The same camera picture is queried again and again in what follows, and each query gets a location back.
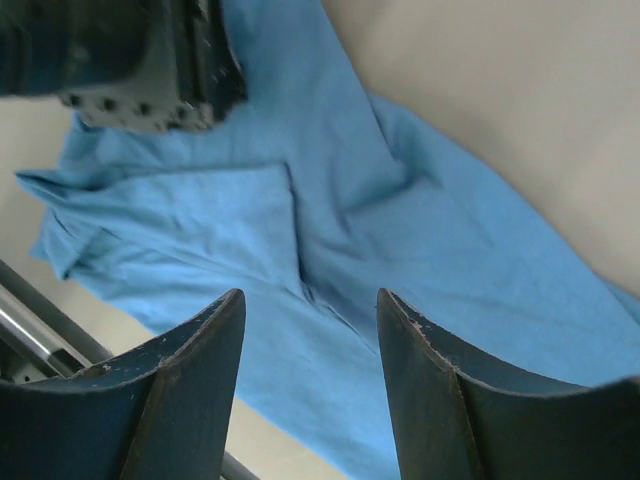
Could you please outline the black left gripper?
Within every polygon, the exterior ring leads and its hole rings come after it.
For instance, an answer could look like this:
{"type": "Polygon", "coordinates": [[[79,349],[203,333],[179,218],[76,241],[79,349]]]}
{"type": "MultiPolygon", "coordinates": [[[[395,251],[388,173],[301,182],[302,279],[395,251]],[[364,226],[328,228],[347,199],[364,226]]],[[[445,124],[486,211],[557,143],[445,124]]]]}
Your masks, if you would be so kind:
{"type": "Polygon", "coordinates": [[[1,94],[160,133],[212,128],[247,89],[219,1],[31,0],[1,4],[1,94]]]}

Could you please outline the blue t shirt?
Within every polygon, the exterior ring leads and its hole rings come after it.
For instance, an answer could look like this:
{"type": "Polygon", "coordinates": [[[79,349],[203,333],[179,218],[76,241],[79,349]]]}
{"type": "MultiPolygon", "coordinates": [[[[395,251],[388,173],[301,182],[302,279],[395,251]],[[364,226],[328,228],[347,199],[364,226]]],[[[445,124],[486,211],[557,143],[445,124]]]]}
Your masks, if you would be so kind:
{"type": "Polygon", "coordinates": [[[370,93],[318,1],[228,1],[249,99],[205,133],[74,119],[22,170],[32,252],[155,334],[246,298],[238,396],[354,479],[399,477],[375,303],[396,292],[529,371],[596,386],[639,370],[639,302],[497,173],[370,93]]]}

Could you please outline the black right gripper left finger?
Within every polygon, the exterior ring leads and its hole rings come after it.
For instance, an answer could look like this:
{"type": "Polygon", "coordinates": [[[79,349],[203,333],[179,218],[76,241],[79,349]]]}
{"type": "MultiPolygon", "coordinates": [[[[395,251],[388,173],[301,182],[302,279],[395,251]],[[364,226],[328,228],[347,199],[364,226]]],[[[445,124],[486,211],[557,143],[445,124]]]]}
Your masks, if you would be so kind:
{"type": "Polygon", "coordinates": [[[232,289],[71,378],[2,383],[2,478],[219,478],[244,331],[232,289]]]}

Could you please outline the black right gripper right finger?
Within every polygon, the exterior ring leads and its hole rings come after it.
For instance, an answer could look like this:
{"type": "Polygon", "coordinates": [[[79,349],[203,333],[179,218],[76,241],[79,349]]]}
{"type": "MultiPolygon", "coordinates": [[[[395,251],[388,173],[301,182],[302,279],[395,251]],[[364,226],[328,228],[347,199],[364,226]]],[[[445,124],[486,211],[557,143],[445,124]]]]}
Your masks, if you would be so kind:
{"type": "Polygon", "coordinates": [[[639,381],[582,387],[502,361],[395,293],[377,328],[405,479],[635,479],[639,381]]]}

